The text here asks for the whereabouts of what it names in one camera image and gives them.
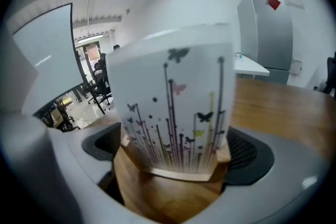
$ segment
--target butterfly print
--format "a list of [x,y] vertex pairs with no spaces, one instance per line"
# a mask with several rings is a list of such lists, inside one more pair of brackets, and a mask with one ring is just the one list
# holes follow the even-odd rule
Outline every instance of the butterfly print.
[[197,130],[197,131],[194,131],[194,135],[195,135],[195,137],[196,136],[202,136],[204,134],[204,132],[205,132],[204,130],[201,130],[201,131]]
[[135,112],[135,104],[134,105],[129,105],[127,104],[128,108],[130,109],[131,112]]
[[195,139],[189,139],[189,137],[187,136],[185,138],[185,141],[188,142],[188,143],[192,143],[192,142],[195,142]]
[[143,121],[137,121],[137,120],[135,120],[135,121],[137,122],[138,126],[142,126]]
[[175,81],[173,81],[173,92],[175,92],[176,95],[180,95],[180,93],[183,92],[185,88],[187,88],[186,84],[176,85]]
[[185,57],[188,52],[189,52],[189,48],[183,48],[183,49],[170,49],[168,51],[169,56],[168,56],[168,60],[175,60],[176,63],[180,63],[181,62],[181,58]]
[[214,114],[213,112],[209,112],[208,114],[203,115],[201,112],[198,112],[197,116],[200,119],[200,122],[204,122],[204,121],[209,122],[213,114]]

